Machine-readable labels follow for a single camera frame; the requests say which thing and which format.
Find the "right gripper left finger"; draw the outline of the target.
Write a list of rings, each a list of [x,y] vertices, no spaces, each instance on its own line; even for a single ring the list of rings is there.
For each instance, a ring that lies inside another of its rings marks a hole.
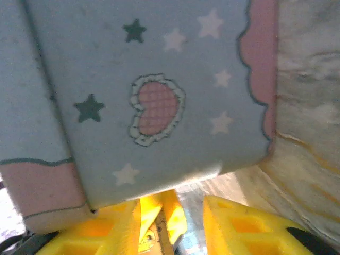
[[[59,232],[40,254],[174,254],[186,217],[174,190],[101,208],[96,218]]]

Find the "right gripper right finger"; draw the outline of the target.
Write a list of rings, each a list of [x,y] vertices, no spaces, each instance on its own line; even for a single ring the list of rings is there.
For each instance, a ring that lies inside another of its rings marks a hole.
[[[208,254],[311,254],[287,231],[299,224],[215,195],[204,197],[203,224]]]

